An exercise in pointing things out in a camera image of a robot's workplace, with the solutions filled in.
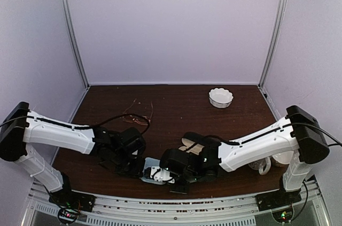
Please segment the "light blue cloth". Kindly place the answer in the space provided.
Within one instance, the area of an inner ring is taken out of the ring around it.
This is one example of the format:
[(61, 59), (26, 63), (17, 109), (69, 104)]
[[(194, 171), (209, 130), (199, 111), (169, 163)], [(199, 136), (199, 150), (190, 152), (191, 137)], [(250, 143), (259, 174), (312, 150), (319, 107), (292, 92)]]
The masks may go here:
[(166, 169), (162, 169), (160, 167), (160, 160), (155, 158), (145, 158), (141, 180), (156, 185), (174, 183), (174, 179), (170, 175), (170, 172)]

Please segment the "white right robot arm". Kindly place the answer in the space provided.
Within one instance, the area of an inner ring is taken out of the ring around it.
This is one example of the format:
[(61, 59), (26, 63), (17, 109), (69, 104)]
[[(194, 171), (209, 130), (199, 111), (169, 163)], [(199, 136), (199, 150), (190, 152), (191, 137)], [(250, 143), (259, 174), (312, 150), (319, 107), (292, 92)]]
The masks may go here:
[(312, 165), (330, 153), (319, 123), (312, 115), (297, 105), (286, 111), (285, 117), (269, 127), (233, 141), (218, 142), (216, 136), (203, 136), (206, 144), (199, 154), (167, 149), (159, 162), (161, 172), (169, 173), (176, 184), (209, 182), (221, 170), (229, 173), (274, 154), (293, 151), (289, 167), (281, 177), (282, 187), (274, 193), (274, 201), (286, 205), (301, 188)]

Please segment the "black woven glasses case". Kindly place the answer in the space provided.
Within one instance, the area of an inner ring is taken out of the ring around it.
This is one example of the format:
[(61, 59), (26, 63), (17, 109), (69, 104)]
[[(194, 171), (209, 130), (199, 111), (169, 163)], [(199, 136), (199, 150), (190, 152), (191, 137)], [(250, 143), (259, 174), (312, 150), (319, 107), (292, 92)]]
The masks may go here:
[(181, 151), (185, 151), (186, 153), (192, 153), (195, 155), (199, 155), (203, 148), (204, 148), (204, 146), (201, 144), (197, 144), (193, 141), (183, 139), (182, 145), (178, 149)]

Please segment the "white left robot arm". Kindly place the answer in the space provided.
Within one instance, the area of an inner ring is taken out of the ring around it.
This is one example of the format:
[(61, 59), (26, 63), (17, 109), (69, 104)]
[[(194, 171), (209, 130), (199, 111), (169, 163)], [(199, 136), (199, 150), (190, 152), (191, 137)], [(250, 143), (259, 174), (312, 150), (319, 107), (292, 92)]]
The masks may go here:
[(130, 173), (146, 148), (142, 132), (134, 127), (110, 131), (103, 124), (77, 125), (46, 118), (19, 102), (1, 124), (1, 159), (21, 165), (66, 207), (77, 201), (68, 177), (47, 164), (32, 144), (46, 144), (95, 154), (114, 165), (120, 173)]

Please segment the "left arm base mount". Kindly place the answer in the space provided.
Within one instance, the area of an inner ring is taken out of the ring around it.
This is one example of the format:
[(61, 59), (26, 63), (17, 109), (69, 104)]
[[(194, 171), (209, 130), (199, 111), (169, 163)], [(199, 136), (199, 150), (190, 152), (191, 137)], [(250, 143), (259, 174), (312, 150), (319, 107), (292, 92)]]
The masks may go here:
[(62, 173), (62, 189), (56, 192), (50, 192), (49, 202), (56, 204), (59, 207), (57, 219), (63, 225), (74, 223), (81, 212), (92, 212), (96, 197), (92, 194), (75, 192), (71, 188), (69, 178)]

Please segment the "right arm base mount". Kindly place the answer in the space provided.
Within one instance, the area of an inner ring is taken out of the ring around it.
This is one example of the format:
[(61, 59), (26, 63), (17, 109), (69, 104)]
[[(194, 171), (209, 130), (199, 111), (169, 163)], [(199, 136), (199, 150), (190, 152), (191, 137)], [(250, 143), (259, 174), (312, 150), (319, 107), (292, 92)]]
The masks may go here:
[(255, 201), (258, 210), (271, 210), (273, 219), (281, 224), (292, 223), (304, 210), (308, 201), (308, 187), (305, 182), (302, 183), (305, 188), (305, 201), (300, 211), (295, 212), (293, 205), (302, 201), (301, 189), (293, 192), (285, 192), (284, 189), (279, 189), (272, 192), (257, 194)]

